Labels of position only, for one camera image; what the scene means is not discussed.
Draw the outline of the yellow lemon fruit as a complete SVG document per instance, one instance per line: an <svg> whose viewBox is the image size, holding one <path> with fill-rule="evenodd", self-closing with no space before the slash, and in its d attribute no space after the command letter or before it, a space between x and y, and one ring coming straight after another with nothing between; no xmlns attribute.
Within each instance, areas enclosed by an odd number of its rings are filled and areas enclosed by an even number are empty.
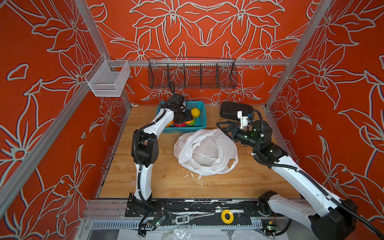
<svg viewBox="0 0 384 240"><path fill-rule="evenodd" d="M194 119L197 119L200 117L201 111L198 108L193 108L193 109L191 109L191 114L192 114Z"/></svg>

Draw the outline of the teal plastic basket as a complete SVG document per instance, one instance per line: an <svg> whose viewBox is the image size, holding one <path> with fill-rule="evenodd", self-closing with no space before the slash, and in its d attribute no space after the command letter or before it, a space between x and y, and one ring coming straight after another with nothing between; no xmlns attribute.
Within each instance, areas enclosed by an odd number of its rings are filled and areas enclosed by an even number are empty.
<svg viewBox="0 0 384 240"><path fill-rule="evenodd" d="M177 110L198 108L201 111L199 118L195 119L196 123L193 126L186 125L184 128L176 128L177 123ZM173 127L167 127L168 123L174 121ZM207 126L207 116L205 104L201 101L184 101L184 97L177 95L172 99L160 103L158 106L158 114L151 123L151 130L147 130L148 133L153 133L159 136L161 133L166 134L183 134L189 132L196 132L202 130Z"/></svg>

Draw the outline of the white plastic bag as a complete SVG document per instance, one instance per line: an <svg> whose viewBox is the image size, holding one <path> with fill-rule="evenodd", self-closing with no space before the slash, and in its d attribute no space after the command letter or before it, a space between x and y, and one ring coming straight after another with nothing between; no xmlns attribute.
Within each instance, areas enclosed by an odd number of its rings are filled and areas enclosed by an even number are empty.
<svg viewBox="0 0 384 240"><path fill-rule="evenodd" d="M229 173L239 162L236 144L220 129L183 134L174 155L181 166L201 176Z"/></svg>

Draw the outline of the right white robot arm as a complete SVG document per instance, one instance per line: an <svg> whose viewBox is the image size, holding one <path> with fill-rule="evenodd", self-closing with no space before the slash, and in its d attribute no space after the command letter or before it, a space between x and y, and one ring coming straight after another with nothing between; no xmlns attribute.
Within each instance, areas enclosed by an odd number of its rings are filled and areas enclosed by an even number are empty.
<svg viewBox="0 0 384 240"><path fill-rule="evenodd" d="M300 168L289 154L272 142L273 130L254 110L237 113L238 122L218 122L217 127L232 141L252 148L254 160L283 177L308 202L302 205L278 195L274 191L262 194L258 199L258 211L262 216L272 213L284 215L312 230L319 240L344 240L363 223L380 239L384 235L364 218L358 216L358 206L350 199L341 199L321 186Z"/></svg>

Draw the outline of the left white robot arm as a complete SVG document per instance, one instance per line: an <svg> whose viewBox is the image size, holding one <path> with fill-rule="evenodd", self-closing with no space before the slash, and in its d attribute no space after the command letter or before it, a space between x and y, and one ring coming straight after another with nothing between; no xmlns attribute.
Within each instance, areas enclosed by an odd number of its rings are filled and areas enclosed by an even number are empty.
<svg viewBox="0 0 384 240"><path fill-rule="evenodd" d="M161 204L152 204L151 190L152 170L160 153L158 140L161 133L170 122L181 125L194 119L184 103L185 97L175 93L174 82L168 85L172 97L161 104L159 113L149 124L133 133L132 157L137 169L137 186L131 199L134 207L144 213L162 207Z"/></svg>

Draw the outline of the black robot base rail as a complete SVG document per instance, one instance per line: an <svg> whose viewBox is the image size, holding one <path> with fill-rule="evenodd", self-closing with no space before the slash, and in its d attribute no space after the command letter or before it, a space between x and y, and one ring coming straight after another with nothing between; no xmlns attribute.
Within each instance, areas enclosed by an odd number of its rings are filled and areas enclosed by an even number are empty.
<svg viewBox="0 0 384 240"><path fill-rule="evenodd" d="M124 204L123 217L134 218L142 222L142 230L149 231L175 227L176 217L189 215L193 220L187 223L191 227L213 227L230 229L261 229L278 231L283 229L289 219L283 215L271 213L263 216L258 209L258 200L235 199L153 199L159 209L144 213L134 207L129 197ZM234 214L234 222L226 225L222 222L221 213L230 210Z"/></svg>

